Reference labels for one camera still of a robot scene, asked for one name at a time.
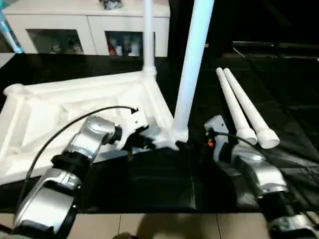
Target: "black cable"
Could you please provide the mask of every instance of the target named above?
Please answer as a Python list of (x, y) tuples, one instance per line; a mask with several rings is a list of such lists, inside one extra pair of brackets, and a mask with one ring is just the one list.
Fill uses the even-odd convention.
[(17, 206), (16, 208), (18, 209), (19, 208), (19, 205), (21, 204), (23, 198), (24, 198), (24, 194), (25, 194), (25, 191), (26, 191), (26, 187), (27, 187), (27, 184), (28, 184), (28, 181), (31, 177), (31, 174), (33, 172), (33, 169), (39, 159), (39, 157), (41, 156), (41, 154), (44, 152), (44, 150), (48, 147), (48, 145), (55, 139), (57, 138), (62, 132), (64, 132), (67, 128), (69, 128), (70, 126), (72, 126), (73, 124), (77, 123), (78, 121), (88, 117), (88, 116), (91, 116), (95, 113), (98, 113), (98, 112), (101, 112), (101, 111), (105, 111), (105, 110), (111, 110), (111, 109), (117, 109), (117, 108), (122, 108), (122, 109), (129, 109), (131, 110), (131, 113), (135, 113), (137, 112), (138, 110), (137, 109), (134, 109), (132, 107), (128, 107), (128, 106), (110, 106), (110, 107), (104, 107), (104, 108), (100, 108), (100, 109), (97, 109), (97, 110), (94, 110), (94, 111), (91, 111), (89, 113), (86, 113), (85, 115), (82, 115), (78, 118), (76, 118), (75, 120), (69, 122), (67, 125), (65, 125), (62, 129), (60, 129), (57, 133), (55, 133), (43, 146), (42, 148), (39, 150), (38, 154), (35, 156), (27, 174), (26, 174), (26, 177), (25, 177), (25, 180), (24, 180), (24, 183), (23, 183), (23, 187), (22, 187), (22, 190), (20, 192), (20, 195), (19, 195), (19, 198), (18, 198), (18, 201), (17, 201)]
[(215, 135), (223, 135), (223, 136), (228, 136), (228, 137), (231, 137), (231, 138), (235, 138), (235, 139), (239, 139), (240, 141), (243, 141), (247, 144), (249, 144), (250, 146), (252, 146), (253, 148), (256, 148), (255, 145), (253, 145), (251, 142), (249, 142), (248, 140), (240, 137), (240, 136), (237, 136), (237, 135), (234, 135), (234, 134), (231, 134), (231, 133), (223, 133), (223, 132), (214, 132)]

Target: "orange light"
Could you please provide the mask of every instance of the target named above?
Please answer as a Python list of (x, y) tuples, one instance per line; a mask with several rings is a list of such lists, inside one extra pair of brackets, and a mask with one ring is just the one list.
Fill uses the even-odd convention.
[(213, 147), (213, 146), (214, 146), (214, 144), (213, 144), (213, 142), (211, 141), (211, 139), (208, 141), (207, 144), (208, 144), (209, 147)]

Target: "white pole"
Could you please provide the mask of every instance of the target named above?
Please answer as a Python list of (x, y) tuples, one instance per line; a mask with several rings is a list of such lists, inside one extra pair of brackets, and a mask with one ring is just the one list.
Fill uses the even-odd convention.
[(254, 104), (250, 101), (243, 88), (237, 82), (231, 71), (224, 69), (226, 78), (233, 89), (239, 103), (245, 111), (250, 123), (252, 124), (258, 138), (258, 142), (262, 148), (273, 148), (280, 143), (276, 133), (268, 127), (264, 119), (259, 114)]
[[(257, 137), (255, 132), (249, 127), (249, 124), (244, 116), (243, 111), (240, 108), (240, 105), (233, 93), (233, 90), (230, 88), (230, 85), (226, 79), (226, 76), (221, 68), (216, 69), (216, 74), (218, 76), (221, 89), (223, 90), (230, 114), (233, 118), (235, 127), (237, 129), (236, 135), (242, 137), (255, 145), (257, 143)], [(243, 141), (239, 140), (240, 144), (246, 145)]]
[(195, 0), (172, 130), (188, 137), (188, 119), (204, 53), (214, 0)]
[(143, 32), (143, 71), (155, 73), (154, 66), (154, 33), (153, 33), (153, 3), (152, 0), (144, 0), (144, 32)]

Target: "white cabinet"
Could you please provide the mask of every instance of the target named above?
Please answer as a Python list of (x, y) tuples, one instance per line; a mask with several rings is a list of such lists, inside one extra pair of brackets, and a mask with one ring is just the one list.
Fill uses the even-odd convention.
[[(19, 0), (4, 14), (25, 53), (142, 56), (143, 0)], [(168, 0), (153, 1), (155, 56), (167, 56)]]

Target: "dark background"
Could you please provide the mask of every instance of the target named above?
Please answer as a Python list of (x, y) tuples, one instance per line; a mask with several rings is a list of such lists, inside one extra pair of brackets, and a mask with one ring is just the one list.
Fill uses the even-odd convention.
[[(170, 0), (169, 4), (168, 52), (175, 58), (186, 49), (193, 0)], [(318, 56), (318, 9), (315, 0), (215, 0), (206, 41), (209, 54), (219, 57), (233, 53), (233, 42), (249, 42), (250, 47), (245, 44), (243, 51)], [(267, 44), (260, 47), (257, 42)]]

